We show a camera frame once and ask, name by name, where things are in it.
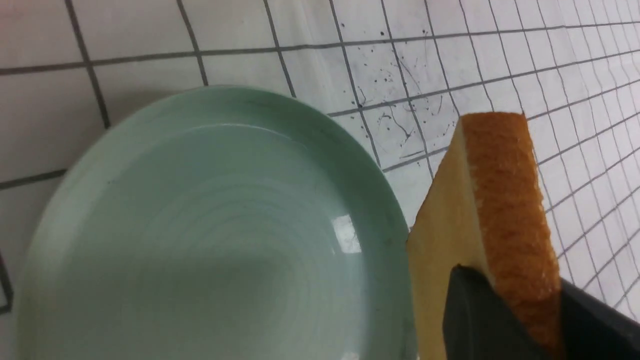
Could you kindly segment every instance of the grout line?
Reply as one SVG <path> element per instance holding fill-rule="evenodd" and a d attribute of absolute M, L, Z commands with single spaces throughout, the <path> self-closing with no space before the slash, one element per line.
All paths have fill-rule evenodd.
<path fill-rule="evenodd" d="M 436 91 L 425 93 L 425 94 L 413 95 L 413 96 L 410 96 L 407 99 L 384 101 L 384 102 L 381 102 L 381 103 L 378 103 L 378 104 L 372 104 L 372 105 L 363 106 L 362 110 L 371 110 L 371 109 L 382 108 L 384 106 L 389 106 L 389 105 L 393 105 L 393 104 L 399 104 L 400 102 L 406 102 L 406 101 L 409 101 L 409 100 L 412 101 L 412 100 L 417 100 L 417 99 L 423 99 L 423 98 L 429 97 L 429 96 L 440 95 L 440 94 L 444 94 L 444 93 L 447 93 L 447 92 L 463 90 L 463 89 L 470 88 L 470 87 L 473 87 L 473 86 L 496 83 L 496 82 L 502 81 L 502 80 L 511 80 L 513 82 L 514 78 L 519 78 L 519 77 L 522 77 L 522 76 L 535 75 L 535 74 L 538 74 L 540 72 L 545 72 L 545 71 L 549 71 L 549 70 L 556 70 L 556 69 L 562 69 L 564 67 L 568 67 L 568 66 L 572 66 L 572 65 L 580 65 L 580 64 L 583 64 L 583 63 L 589 63 L 589 62 L 593 62 L 593 61 L 603 60 L 603 59 L 606 59 L 606 58 L 611 58 L 613 56 L 626 55 L 626 54 L 636 53 L 636 52 L 640 52 L 640 49 L 633 50 L 633 51 L 627 51 L 627 52 L 621 53 L 621 54 L 605 55 L 605 56 L 601 56 L 599 58 L 593 58 L 593 59 L 589 59 L 589 60 L 575 61 L 575 62 L 567 63 L 567 64 L 564 64 L 564 65 L 558 65 L 556 67 L 546 67 L 546 68 L 543 68 L 543 69 L 540 69 L 540 70 L 527 71 L 527 72 L 523 72 L 521 74 L 516 74 L 516 75 L 502 76 L 501 78 L 495 78 L 495 79 L 490 79 L 490 80 L 485 80 L 485 81 L 478 81 L 478 82 L 471 83 L 471 84 L 466 84 L 466 85 L 459 85 L 459 86 L 455 86 L 455 87 L 452 87 L 452 88 L 436 90 Z M 626 85 L 631 85 L 631 84 L 637 83 L 639 81 L 640 81 L 640 79 L 634 80 L 631 83 L 626 84 Z M 539 113 L 537 115 L 534 115 L 532 117 L 528 117 L 527 119 L 528 120 L 533 120 L 533 119 L 536 119 L 538 117 L 542 117 L 544 115 L 548 115 L 549 113 L 552 113 L 554 111 L 561 110 L 561 109 L 567 108 L 567 107 L 572 106 L 572 105 L 576 105 L 576 104 L 578 104 L 578 103 L 580 103 L 582 101 L 585 101 L 585 100 L 593 99 L 594 97 L 598 97 L 598 96 L 600 96 L 602 94 L 606 94 L 607 92 L 610 92 L 610 91 L 613 91 L 613 90 L 616 90 L 616 89 L 617 88 L 604 90 L 603 92 L 601 92 L 599 94 L 591 95 L 591 96 L 589 96 L 587 98 L 584 98 L 584 99 L 581 99 L 581 100 L 578 100 L 578 101 L 574 101 L 574 102 L 570 102 L 567 105 L 559 106 L 559 107 L 557 107 L 555 109 L 551 109 L 550 111 L 544 111 L 544 112 Z M 329 116 L 350 115 L 350 114 L 358 112 L 359 110 L 360 109 L 348 109 L 348 110 L 336 111 L 335 113 L 330 113 Z"/>
<path fill-rule="evenodd" d="M 187 32 L 189 33 L 189 38 L 191 39 L 191 45 L 193 45 L 196 59 L 198 60 L 198 67 L 200 68 L 200 75 L 202 76 L 202 84 L 204 86 L 207 86 L 209 85 L 209 80 L 207 79 L 207 73 L 204 69 L 204 63 L 202 62 L 202 55 L 200 54 L 200 48 L 198 47 L 198 42 L 196 41 L 196 35 L 193 32 L 191 22 L 189 21 L 189 17 L 187 16 L 187 10 L 184 8 L 184 3 L 182 3 L 182 0 L 176 0 L 176 2 L 178 4 L 180 14 L 182 15 L 184 25 L 187 27 Z"/>
<path fill-rule="evenodd" d="M 267 17 L 269 18 L 269 27 L 271 27 L 271 34 L 273 35 L 273 43 L 276 45 L 276 51 L 278 52 L 278 57 L 280 58 L 280 64 L 282 65 L 282 72 L 284 72 L 284 77 L 287 80 L 287 85 L 289 86 L 289 92 L 291 93 L 291 97 L 296 97 L 296 91 L 293 88 L 293 83 L 291 83 L 291 77 L 289 76 L 289 71 L 287 70 L 287 64 L 284 61 L 284 56 L 282 55 L 282 49 L 280 48 L 280 44 L 278 43 L 278 35 L 276 34 L 276 27 L 273 23 L 273 16 L 271 15 L 271 9 L 269 9 L 269 1 L 264 0 L 264 9 L 267 11 Z"/>
<path fill-rule="evenodd" d="M 395 170 L 397 168 L 401 168 L 403 166 L 406 166 L 406 165 L 409 165 L 409 164 L 412 164 L 412 163 L 417 163 L 420 160 L 429 159 L 429 157 L 431 157 L 433 155 L 436 155 L 436 154 L 440 154 L 441 152 L 445 152 L 448 149 L 449 149 L 448 146 L 441 147 L 438 150 L 431 151 L 431 152 L 428 152 L 426 154 L 422 154 L 422 155 L 417 156 L 417 157 L 415 157 L 413 159 L 402 161 L 401 163 L 397 163 L 395 165 L 391 165 L 391 166 L 389 166 L 387 168 L 382 169 L 382 172 L 387 173 L 387 172 L 393 171 L 393 170 Z"/>
<path fill-rule="evenodd" d="M 489 96 L 489 92 L 486 90 L 486 83 L 484 82 L 482 71 L 480 71 L 480 63 L 478 62 L 478 55 L 476 53 L 476 46 L 474 45 L 474 39 L 471 36 L 471 31 L 469 31 L 469 23 L 467 22 L 467 13 L 465 12 L 465 7 L 462 6 L 462 0 L 458 0 L 458 3 L 460 4 L 460 10 L 462 10 L 462 17 L 463 19 L 465 19 L 465 27 L 467 28 L 467 33 L 469 33 L 469 42 L 471 43 L 471 50 L 473 50 L 474 52 L 474 59 L 476 60 L 476 69 L 478 70 L 478 76 L 480 76 L 480 82 L 482 83 L 482 88 L 484 88 L 484 94 L 486 95 L 486 98 L 489 100 L 489 104 L 491 104 L 491 111 L 495 111 L 495 108 L 493 107 L 493 101 Z"/>
<path fill-rule="evenodd" d="M 0 254 L 0 286 L 2 286 L 4 298 L 6 299 L 6 304 L 0 307 L 1 315 L 10 312 L 11 308 L 13 307 L 13 287 L 11 286 L 9 273 L 7 272 L 6 266 L 4 265 L 2 254 Z"/>
<path fill-rule="evenodd" d="M 98 108 L 100 109 L 100 115 L 102 117 L 102 125 L 104 126 L 105 129 L 108 129 L 109 126 L 111 126 L 111 123 L 109 121 L 109 113 L 107 112 L 107 105 L 104 102 L 104 97 L 102 96 L 100 85 L 98 84 L 98 77 L 96 76 L 95 70 L 93 69 L 93 65 L 89 60 L 89 52 L 86 49 L 86 44 L 84 43 L 84 39 L 80 31 L 80 23 L 78 22 L 76 10 L 74 9 L 74 4 L 72 0 L 65 0 L 65 5 L 67 6 L 69 20 L 71 21 L 71 26 L 73 27 L 74 34 L 76 36 L 78 49 L 80 50 L 80 54 L 82 55 L 83 65 L 84 67 L 86 67 L 86 71 L 89 74 L 89 80 L 91 81 L 93 92 L 95 93 L 95 99 L 98 102 Z"/>
<path fill-rule="evenodd" d="M 22 185 L 29 185 L 29 184 L 37 183 L 39 181 L 56 179 L 57 177 L 64 176 L 65 172 L 67 172 L 67 171 L 64 170 L 64 169 L 63 170 L 55 170 L 55 171 L 52 171 L 52 172 L 45 172 L 43 174 L 27 176 L 27 177 L 21 177 L 19 179 L 14 179 L 14 180 L 9 180 L 9 181 L 3 181 L 3 182 L 0 183 L 0 191 L 7 190 L 7 189 L 10 189 L 10 188 L 16 188 L 16 187 L 22 186 Z"/>
<path fill-rule="evenodd" d="M 400 73 L 400 81 L 402 81 L 402 86 L 404 88 L 404 96 L 406 96 L 407 99 L 409 99 L 409 89 L 407 89 L 406 87 L 406 81 L 404 80 L 404 71 L 403 71 L 403 67 L 401 65 L 404 65 L 403 63 L 401 63 L 400 57 L 398 57 L 398 53 L 396 51 L 396 45 L 395 43 L 393 43 L 393 36 L 391 35 L 391 26 L 389 26 L 389 19 L 387 17 L 387 9 L 385 8 L 385 0 L 380 0 L 380 5 L 382 6 L 382 14 L 385 17 L 385 25 L 387 26 L 387 33 L 389 35 L 389 39 L 391 40 L 391 50 L 393 50 L 394 52 L 394 56 L 396 57 L 396 65 L 398 66 L 398 72 Z M 407 73 L 409 74 L 409 76 L 411 75 L 411 72 L 409 72 L 409 68 L 406 67 L 406 65 L 404 65 L 404 68 L 406 69 Z M 411 115 L 413 117 L 413 121 L 415 122 L 415 127 L 418 130 L 418 134 L 420 134 L 420 140 L 422 140 L 422 148 L 424 149 L 424 154 L 426 155 L 426 159 L 427 159 L 427 167 L 429 169 L 429 175 L 431 176 L 431 179 L 433 180 L 433 169 L 431 168 L 431 162 L 429 161 L 429 156 L 428 153 L 429 151 L 427 150 L 427 141 L 424 139 L 424 133 L 422 132 L 422 127 L 420 126 L 420 122 L 418 121 L 418 116 L 415 114 L 415 109 L 413 108 L 413 104 L 411 103 L 411 100 L 408 100 L 408 104 L 409 104 L 409 110 L 411 111 Z M 394 116 L 394 111 L 391 108 L 391 106 L 389 106 L 389 110 L 391 111 L 391 116 Z"/>
<path fill-rule="evenodd" d="M 562 199 L 558 200 L 555 204 L 549 206 L 549 208 L 547 210 L 545 210 L 545 213 L 548 213 L 549 211 L 552 211 L 553 209 L 555 209 L 559 204 L 561 204 L 562 202 L 564 202 L 566 199 L 569 199 L 570 197 L 574 196 L 577 192 L 579 192 L 580 190 L 582 190 L 585 186 L 593 183 L 593 181 L 596 181 L 597 179 L 601 178 L 602 176 L 607 175 L 607 173 L 614 168 L 615 166 L 617 166 L 618 164 L 622 163 L 622 161 L 625 161 L 628 157 L 630 157 L 631 155 L 633 155 L 636 151 L 638 151 L 638 149 L 634 150 L 631 152 L 631 154 L 625 155 L 623 158 L 621 158 L 620 160 L 616 161 L 615 163 L 611 164 L 610 167 L 605 168 L 605 170 L 601 173 L 599 173 L 598 175 L 596 175 L 594 178 L 590 179 L 589 181 L 587 181 L 585 184 L 580 185 L 577 189 L 575 189 L 575 191 L 572 191 L 569 193 L 569 195 L 563 197 Z"/>
<path fill-rule="evenodd" d="M 356 85 L 353 81 L 353 73 L 351 72 L 351 67 L 349 66 L 349 57 L 347 56 L 347 49 L 342 42 L 342 31 L 340 30 L 340 24 L 338 22 L 338 15 L 335 13 L 335 6 L 333 5 L 333 0 L 329 0 L 329 5 L 331 7 L 331 13 L 333 14 L 333 21 L 335 23 L 335 29 L 338 31 L 338 40 L 342 43 L 342 56 L 344 57 L 344 64 L 347 67 L 347 75 L 349 76 L 349 82 L 351 83 L 351 91 L 353 92 L 353 99 L 356 102 L 358 109 L 357 112 L 360 113 L 360 120 L 362 121 L 362 125 L 364 126 L 365 131 L 367 132 L 367 136 L 369 137 L 369 142 L 371 143 L 371 150 L 373 151 L 373 156 L 376 159 L 376 164 L 380 167 L 380 157 L 378 156 L 378 150 L 376 149 L 376 144 L 373 141 L 373 136 L 371 135 L 371 130 L 369 129 L 369 125 L 367 125 L 367 121 L 364 119 L 363 106 L 360 104 L 358 100 L 358 92 L 356 91 Z"/>
<path fill-rule="evenodd" d="M 295 51 L 295 50 L 303 50 L 303 49 L 330 49 L 332 47 L 376 45 L 376 44 L 387 44 L 389 42 L 398 43 L 398 42 L 421 41 L 421 40 L 435 40 L 440 38 L 468 37 L 468 36 L 480 36 L 480 35 L 500 35 L 500 34 L 507 34 L 507 33 L 526 33 L 526 32 L 532 32 L 532 31 L 557 30 L 557 29 L 597 28 L 601 26 L 630 25 L 630 24 L 640 24 L 640 21 L 616 22 L 611 24 L 590 24 L 590 25 L 582 25 L 582 26 L 571 25 L 571 26 L 551 26 L 549 28 L 478 31 L 475 33 L 428 35 L 428 36 L 422 36 L 422 37 L 396 38 L 393 40 L 379 39 L 379 40 L 363 40 L 363 41 L 352 41 L 352 42 L 334 42 L 334 43 L 317 44 L 317 45 L 302 44 L 302 45 L 281 46 L 281 47 L 276 46 L 276 47 L 253 48 L 253 49 L 220 49 L 220 50 L 205 50 L 205 51 L 195 50 L 195 51 L 185 51 L 185 52 L 178 52 L 178 53 L 146 54 L 146 55 L 126 56 L 121 58 L 111 58 L 111 59 L 103 59 L 103 60 L 90 60 L 89 63 L 93 66 L 98 66 L 98 65 L 111 65 L 116 63 L 125 63 L 125 62 L 131 62 L 131 61 L 184 58 L 189 56 L 197 56 L 198 53 L 200 53 L 201 56 L 273 53 L 277 51 L 285 52 L 285 51 Z M 86 66 L 86 62 L 84 61 L 84 62 L 72 62 L 72 63 L 61 63 L 61 64 L 49 64 L 49 65 L 35 65 L 35 66 L 28 66 L 28 67 L 10 67 L 10 68 L 0 69 L 0 76 L 15 75 L 15 74 L 29 74 L 32 72 L 44 72 L 44 71 L 55 71 L 55 70 L 65 70 L 65 69 L 79 69 L 85 66 Z"/>

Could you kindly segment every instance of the plate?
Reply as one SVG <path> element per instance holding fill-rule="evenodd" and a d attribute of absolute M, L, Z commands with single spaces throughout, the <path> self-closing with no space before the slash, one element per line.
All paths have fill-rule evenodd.
<path fill-rule="evenodd" d="M 415 359 L 406 237 L 383 174 L 322 113 L 234 86 L 175 95 L 47 206 L 19 359 Z"/>

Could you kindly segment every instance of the light green plate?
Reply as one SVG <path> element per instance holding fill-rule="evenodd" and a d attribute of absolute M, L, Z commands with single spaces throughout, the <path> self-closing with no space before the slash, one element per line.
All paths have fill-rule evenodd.
<path fill-rule="evenodd" d="M 407 228 L 307 105 L 201 88 L 110 131 L 35 234 L 20 359 L 415 359 Z"/>

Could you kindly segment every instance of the white tile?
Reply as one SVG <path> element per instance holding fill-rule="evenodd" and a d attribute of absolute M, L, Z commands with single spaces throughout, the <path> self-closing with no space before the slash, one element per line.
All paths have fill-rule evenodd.
<path fill-rule="evenodd" d="M 631 312 L 633 312 L 637 318 L 640 318 L 640 282 L 637 282 L 631 290 L 629 290 L 627 299 L 629 301 L 629 307 L 631 307 Z"/>
<path fill-rule="evenodd" d="M 433 40 L 399 42 L 396 43 L 396 52 L 410 70 L 407 74 L 403 69 L 409 95 L 428 94 L 447 88 Z"/>
<path fill-rule="evenodd" d="M 112 125 L 156 100 L 202 86 L 195 58 L 106 65 L 95 73 Z"/>
<path fill-rule="evenodd" d="M 513 0 L 490 0 L 490 2 L 500 30 L 522 29 Z"/>
<path fill-rule="evenodd" d="M 640 265 L 640 233 L 637 233 L 630 241 L 631 253 L 636 259 L 636 265 Z"/>
<path fill-rule="evenodd" d="M 625 246 L 620 250 L 620 253 L 616 256 L 616 264 L 618 264 L 622 286 L 626 291 L 638 278 L 638 270 L 629 246 Z"/>
<path fill-rule="evenodd" d="M 510 79 L 488 83 L 485 86 L 495 111 L 522 113 L 518 94 Z"/>
<path fill-rule="evenodd" d="M 582 82 L 580 68 L 577 65 L 560 68 L 557 72 L 560 73 L 562 86 L 564 87 L 564 92 L 561 92 L 563 102 L 567 100 L 569 103 L 583 101 L 588 97 L 589 93 Z"/>
<path fill-rule="evenodd" d="M 631 146 L 633 146 L 634 150 L 640 149 L 640 122 L 638 122 L 637 117 L 627 121 L 627 129 L 631 138 Z"/>
<path fill-rule="evenodd" d="M 532 119 L 527 122 L 527 125 L 529 126 L 533 147 L 538 155 L 538 161 L 548 159 L 559 152 L 548 115 Z"/>
<path fill-rule="evenodd" d="M 342 49 L 286 51 L 296 96 L 324 112 L 355 108 Z"/>
<path fill-rule="evenodd" d="M 551 201 L 549 200 L 547 183 L 544 181 L 544 178 L 542 178 L 542 173 L 540 172 L 540 169 L 538 169 L 538 184 L 540 184 L 540 191 L 542 192 L 542 207 L 545 209 L 545 211 L 547 211 L 551 208 Z"/>
<path fill-rule="evenodd" d="M 426 0 L 434 35 L 466 33 L 462 8 L 457 1 Z"/>
<path fill-rule="evenodd" d="M 595 60 L 591 62 L 593 68 L 595 69 L 596 76 L 602 86 L 602 90 L 611 90 L 616 86 L 615 79 L 613 78 L 613 74 L 611 73 L 611 68 L 609 68 L 609 63 L 607 60 Z"/>
<path fill-rule="evenodd" d="M 618 146 L 620 156 L 624 157 L 626 155 L 629 155 L 632 151 L 632 148 L 625 123 L 618 124 L 613 127 L 613 137 L 616 139 L 616 145 Z"/>
<path fill-rule="evenodd" d="M 82 60 L 63 1 L 10 1 L 1 11 L 0 68 Z"/>
<path fill-rule="evenodd" d="M 618 89 L 618 104 L 622 107 L 622 117 L 628 119 L 637 113 L 636 105 L 634 104 L 634 95 L 640 95 L 638 93 L 631 93 L 630 86 L 623 86 Z"/>
<path fill-rule="evenodd" d="M 444 159 L 444 156 L 446 153 L 447 153 L 446 151 L 441 151 L 429 157 L 429 163 L 431 164 L 431 169 L 433 171 L 434 176 L 436 175 L 436 172 L 438 171 L 438 168 L 440 167 L 440 164 L 442 163 L 442 159 Z"/>
<path fill-rule="evenodd" d="M 587 233 L 586 238 L 596 271 L 600 271 L 607 261 L 613 258 L 604 225 L 602 223 L 596 225 Z"/>
<path fill-rule="evenodd" d="M 183 2 L 200 50 L 247 49 L 275 45 L 262 1 Z"/>
<path fill-rule="evenodd" d="M 593 125 L 593 116 L 591 114 L 589 103 L 587 101 L 579 102 L 571 105 L 570 109 L 573 114 L 573 123 L 575 124 L 578 140 L 584 141 L 585 139 L 594 136 L 596 134 L 596 129 Z"/>
<path fill-rule="evenodd" d="M 19 286 L 26 252 L 40 215 L 59 182 L 59 179 L 47 180 L 0 192 L 0 233 L 3 235 L 0 252 L 14 288 Z"/>
<path fill-rule="evenodd" d="M 0 354 L 4 359 L 17 359 L 15 354 L 15 323 L 11 313 L 0 316 Z"/>
<path fill-rule="evenodd" d="M 605 302 L 607 305 L 613 306 L 622 298 L 625 292 L 622 288 L 622 283 L 620 283 L 616 263 L 611 261 L 605 266 L 600 275 L 598 275 L 598 279 L 600 280 L 600 285 L 602 285 Z"/>
<path fill-rule="evenodd" d="M 587 241 L 580 239 L 572 248 L 566 251 L 566 259 L 571 267 L 574 285 L 583 288 L 596 274 L 591 263 L 591 255 L 587 248 Z"/>
<path fill-rule="evenodd" d="M 566 32 L 571 40 L 571 46 L 577 61 L 584 61 L 591 59 L 592 57 L 599 57 L 596 53 L 589 54 L 593 47 L 589 47 L 590 44 L 587 43 L 585 36 L 582 34 L 582 28 L 567 29 Z"/>
<path fill-rule="evenodd" d="M 364 128 L 364 124 L 362 124 L 360 114 L 334 117 L 333 121 L 342 126 L 342 128 L 345 129 L 349 135 L 351 135 L 360 144 L 360 146 L 365 149 L 371 158 L 375 159 L 373 148 L 371 147 L 371 141 L 367 134 L 367 130 Z"/>
<path fill-rule="evenodd" d="M 380 167 L 387 168 L 424 154 L 418 126 L 407 103 L 364 112 Z"/>
<path fill-rule="evenodd" d="M 394 38 L 423 37 L 431 34 L 424 0 L 386 0 L 385 9 Z"/>
<path fill-rule="evenodd" d="M 538 6 L 547 26 L 580 25 L 573 1 L 540 1 Z"/>
<path fill-rule="evenodd" d="M 344 41 L 389 38 L 380 0 L 334 0 L 333 5 Z"/>
<path fill-rule="evenodd" d="M 67 168 L 104 132 L 85 69 L 3 76 L 0 93 L 0 181 Z"/>
<path fill-rule="evenodd" d="M 582 235 L 582 227 L 573 199 L 569 198 L 561 202 L 553 212 L 556 216 L 560 240 L 566 249 Z"/>
<path fill-rule="evenodd" d="M 431 186 L 427 160 L 391 170 L 385 174 L 385 177 L 400 203 L 407 225 L 413 226 L 418 209 Z"/>
<path fill-rule="evenodd" d="M 604 51 L 607 55 L 613 55 L 618 53 L 613 32 L 609 26 L 598 27 L 600 36 L 602 37 L 602 44 L 604 45 Z"/>
<path fill-rule="evenodd" d="M 556 66 L 546 31 L 530 31 L 527 33 L 527 39 L 529 40 L 533 64 L 535 64 L 536 69 Z"/>
<path fill-rule="evenodd" d="M 587 169 L 591 174 L 591 177 L 596 177 L 605 171 L 604 162 L 602 162 L 602 154 L 600 153 L 600 147 L 598 145 L 598 139 L 593 138 L 583 142 L 582 153 L 587 163 Z"/>
<path fill-rule="evenodd" d="M 624 226 L 626 234 L 629 236 L 640 229 L 636 205 L 637 204 L 634 204 L 633 199 L 629 198 L 624 200 L 619 207 L 622 225 Z"/>
<path fill-rule="evenodd" d="M 602 296 L 602 290 L 600 289 L 600 282 L 597 277 L 584 288 L 584 291 L 592 297 L 602 302 L 604 301 L 604 296 Z"/>
<path fill-rule="evenodd" d="M 610 128 L 611 122 L 609 121 L 609 113 L 602 97 L 595 97 L 589 100 L 589 104 L 593 111 L 593 121 L 595 123 L 596 131 L 601 132 Z"/>
<path fill-rule="evenodd" d="M 188 6 L 190 2 L 185 3 L 187 9 L 192 10 Z M 86 0 L 74 1 L 74 7 L 91 59 L 193 51 L 187 27 L 175 1 Z M 208 20 L 212 24 L 219 24 L 211 19 L 215 13 L 207 13 Z M 197 16 L 197 13 L 193 10 L 189 12 L 191 23 L 197 29 L 192 15 Z M 215 31 L 217 37 L 220 37 L 219 31 L 222 29 Z"/>
<path fill-rule="evenodd" d="M 626 316 L 630 320 L 634 320 L 635 321 L 634 314 L 631 312 L 631 308 L 629 307 L 629 304 L 628 304 L 626 299 L 623 299 L 622 302 L 620 302 L 620 305 L 618 305 L 616 310 L 617 310 L 617 312 L 619 312 L 622 315 Z"/>
<path fill-rule="evenodd" d="M 575 55 L 571 47 L 571 40 L 565 29 L 549 30 L 549 38 L 551 39 L 551 47 L 556 55 L 556 63 L 564 65 L 575 61 Z"/>
<path fill-rule="evenodd" d="M 625 170 L 625 175 L 627 175 L 631 189 L 636 189 L 640 186 L 640 170 L 638 169 L 635 157 L 629 156 L 622 160 L 622 168 Z"/>
<path fill-rule="evenodd" d="M 280 46 L 332 44 L 339 41 L 328 1 L 269 0 L 269 9 Z"/>
<path fill-rule="evenodd" d="M 562 246 L 562 242 L 560 241 L 560 236 L 558 236 L 558 230 L 556 227 L 556 221 L 553 217 L 553 211 L 545 213 L 545 216 L 547 218 L 547 225 L 549 226 L 549 231 L 551 233 L 551 246 L 553 246 L 554 252 L 556 253 L 556 256 L 558 256 L 562 254 L 564 248 Z"/>
<path fill-rule="evenodd" d="M 390 44 L 347 46 L 346 50 L 358 104 L 366 106 L 406 97 Z M 410 82 L 411 75 L 407 73 L 404 78 Z"/>
<path fill-rule="evenodd" d="M 276 53 L 204 56 L 210 85 L 244 85 L 291 96 Z"/>
<path fill-rule="evenodd" d="M 622 171 L 622 165 L 616 164 L 608 171 L 609 179 L 611 180 L 611 186 L 613 187 L 613 195 L 616 198 L 616 202 L 620 203 L 627 195 L 631 193 L 627 185 L 625 173 Z"/>
<path fill-rule="evenodd" d="M 562 160 L 559 156 L 540 165 L 540 172 L 547 183 L 551 205 L 557 204 L 571 192 Z"/>
<path fill-rule="evenodd" d="M 606 175 L 594 179 L 591 185 L 596 193 L 596 198 L 598 199 L 602 213 L 606 213 L 616 206 L 616 199 L 613 196 L 609 179 Z"/>
<path fill-rule="evenodd" d="M 484 80 L 509 76 L 506 59 L 498 35 L 477 35 L 472 37 Z"/>
<path fill-rule="evenodd" d="M 573 119 L 568 108 L 554 111 L 549 117 L 556 132 L 556 139 L 560 150 L 566 150 L 578 143 L 578 136 L 575 134 Z"/>
<path fill-rule="evenodd" d="M 520 20 L 525 29 L 544 28 L 538 5 L 534 1 L 516 0 L 518 11 L 520 12 Z"/>
<path fill-rule="evenodd" d="M 534 70 L 524 33 L 502 34 L 502 44 L 513 75 Z"/>
<path fill-rule="evenodd" d="M 462 7 L 467 16 L 469 31 L 478 33 L 481 31 L 495 31 L 495 22 L 488 1 L 461 0 Z"/>
<path fill-rule="evenodd" d="M 558 267 L 560 268 L 560 277 L 573 284 L 571 270 L 569 270 L 569 264 L 566 262 L 565 255 L 562 255 L 560 258 L 558 258 Z"/>
<path fill-rule="evenodd" d="M 534 75 L 518 76 L 513 79 L 516 89 L 520 94 L 522 107 L 527 117 L 533 117 L 546 112 L 545 98 L 542 96 L 542 89 L 538 84 L 538 78 Z"/>
<path fill-rule="evenodd" d="M 450 87 L 480 81 L 471 40 L 468 37 L 440 39 L 438 48 Z"/>
<path fill-rule="evenodd" d="M 604 218 L 604 226 L 607 234 L 609 234 L 611 250 L 617 252 L 627 243 L 627 237 L 625 236 L 622 221 L 617 211 L 613 211 Z"/>
<path fill-rule="evenodd" d="M 590 185 L 583 187 L 575 193 L 575 205 L 585 229 L 589 229 L 600 219 L 598 203 Z"/>
<path fill-rule="evenodd" d="M 491 111 L 491 103 L 482 85 L 471 86 L 451 92 L 460 114 Z"/>
<path fill-rule="evenodd" d="M 588 94 L 591 96 L 599 94 L 602 91 L 602 87 L 600 86 L 600 80 L 597 78 L 592 64 L 578 64 L 578 69 L 580 70 L 581 79 L 584 82 L 584 87 L 587 89 Z"/>
<path fill-rule="evenodd" d="M 604 159 L 604 165 L 609 168 L 620 160 L 618 155 L 618 148 L 616 147 L 616 140 L 613 137 L 613 132 L 608 130 L 598 135 L 598 141 L 600 142 L 600 151 Z"/>
<path fill-rule="evenodd" d="M 413 105 L 427 143 L 427 151 L 433 152 L 449 146 L 458 123 L 458 114 L 449 95 L 440 94 L 416 99 Z"/>

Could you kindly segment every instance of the tiled surface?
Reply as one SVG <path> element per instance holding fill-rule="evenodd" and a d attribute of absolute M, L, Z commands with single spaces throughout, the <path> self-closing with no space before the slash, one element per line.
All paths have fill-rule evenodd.
<path fill-rule="evenodd" d="M 218 84 L 329 113 L 408 225 L 461 113 L 523 111 L 562 276 L 637 320 L 639 38 L 636 0 L 5 2 L 0 358 L 21 259 L 64 170 L 139 107 Z"/>

